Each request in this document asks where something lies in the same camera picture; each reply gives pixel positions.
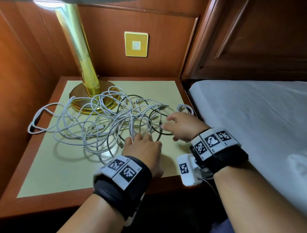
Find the hand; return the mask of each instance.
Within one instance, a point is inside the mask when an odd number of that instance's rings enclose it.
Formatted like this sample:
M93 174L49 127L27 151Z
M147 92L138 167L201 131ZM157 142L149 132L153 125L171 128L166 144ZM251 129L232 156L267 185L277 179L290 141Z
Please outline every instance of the hand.
M174 141L181 139L190 142L197 134L205 129L211 128L197 117L185 112L173 113L167 116L166 120L175 121L175 123L164 123L161 125L163 130L171 132L174 135Z
M160 165L162 143L153 142L150 134L142 138L141 133L137 133L132 143L131 137L126 138L123 156L133 156L141 160L150 169L153 178L160 178L164 171Z

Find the white switch button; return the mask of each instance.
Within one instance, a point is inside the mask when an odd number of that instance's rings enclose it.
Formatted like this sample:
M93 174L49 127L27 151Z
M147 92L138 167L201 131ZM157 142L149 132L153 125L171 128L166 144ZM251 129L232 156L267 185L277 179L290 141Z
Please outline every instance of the white switch button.
M141 42L132 41L132 50L141 50Z

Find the table surface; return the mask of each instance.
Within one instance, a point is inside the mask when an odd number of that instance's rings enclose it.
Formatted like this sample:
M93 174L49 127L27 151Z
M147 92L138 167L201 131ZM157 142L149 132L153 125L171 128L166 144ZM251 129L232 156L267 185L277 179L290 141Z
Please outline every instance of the table surface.
M191 105L180 80L169 78L150 80L146 78L146 81L144 79L140 81L140 78L108 80L122 88L127 95L135 94L169 105L162 111L166 115L175 112L180 103ZM70 91L79 83L81 81L78 77L62 77L50 103L66 104ZM61 106L52 108L51 110L55 110L56 113L60 113L63 109ZM38 125L45 128L53 125L55 121L56 117L43 114ZM128 132L123 132L122 136L128 136ZM158 133L155 132L152 136L155 140ZM151 183L149 193L183 188L176 158L189 153L190 145L181 141L174 142L172 136L166 135L162 135L160 141L163 144L161 165L165 172L163 178ZM115 156L120 155L121 148L114 147L112 152ZM104 158L108 160L111 156L106 152ZM82 146L59 143L54 140L53 133L33 135L0 200L0 217L81 205L92 193L92 174L101 166L98 157L85 152Z

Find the forearm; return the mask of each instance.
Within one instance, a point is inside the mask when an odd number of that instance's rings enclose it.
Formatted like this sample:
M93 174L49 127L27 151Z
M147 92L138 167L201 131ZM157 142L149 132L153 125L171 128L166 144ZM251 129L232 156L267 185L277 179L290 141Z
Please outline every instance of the forearm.
M117 233L124 224L124 217L117 210L100 196L92 194L58 232Z
M249 162L221 169L214 181L236 233L307 231L307 219Z

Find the person's left arm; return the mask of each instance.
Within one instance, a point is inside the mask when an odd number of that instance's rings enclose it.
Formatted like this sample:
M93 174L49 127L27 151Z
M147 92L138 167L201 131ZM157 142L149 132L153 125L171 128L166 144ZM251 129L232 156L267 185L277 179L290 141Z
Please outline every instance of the person's left arm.
M151 171L152 177L161 177L163 170L160 166L161 142L153 142L150 135L140 133L126 138L123 156L133 156L142 161ZM117 233L125 224L123 215L107 201L92 194L74 215L62 226L58 233Z

